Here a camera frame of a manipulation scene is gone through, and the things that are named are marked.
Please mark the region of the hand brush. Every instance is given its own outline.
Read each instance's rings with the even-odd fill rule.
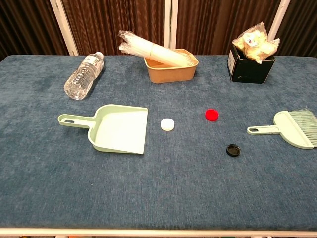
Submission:
[[[302,149],[317,147],[317,118],[307,110],[281,111],[274,116],[274,125],[251,126],[250,135],[281,134],[284,140]]]

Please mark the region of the dustpan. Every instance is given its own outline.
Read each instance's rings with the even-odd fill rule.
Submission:
[[[87,128],[88,139],[96,150],[115,153],[144,153],[148,109],[104,105],[93,117],[62,114],[61,125]]]

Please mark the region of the table edge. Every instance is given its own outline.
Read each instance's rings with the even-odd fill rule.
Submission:
[[[317,237],[317,231],[202,231],[0,228],[0,236],[105,236],[105,237]]]

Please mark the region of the plastic wrap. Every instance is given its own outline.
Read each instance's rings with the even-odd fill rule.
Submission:
[[[133,32],[120,30],[119,37],[126,41],[119,46],[119,50],[123,53],[148,58],[173,67],[187,67],[195,63],[189,55],[145,40]]]

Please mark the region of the bottle cap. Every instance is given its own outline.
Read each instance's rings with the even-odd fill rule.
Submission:
[[[214,109],[209,109],[206,111],[205,117],[207,120],[215,121],[218,119],[218,112]]]
[[[227,154],[231,157],[237,157],[238,155],[240,155],[240,151],[240,147],[235,144],[230,144],[227,147]]]
[[[160,125],[161,125],[163,130],[170,131],[170,130],[174,129],[175,122],[170,118],[165,118],[164,120],[162,120]]]
[[[101,52],[99,52],[99,51],[97,51],[95,54],[97,54],[97,55],[101,56],[102,58],[104,58],[103,53],[101,53]]]

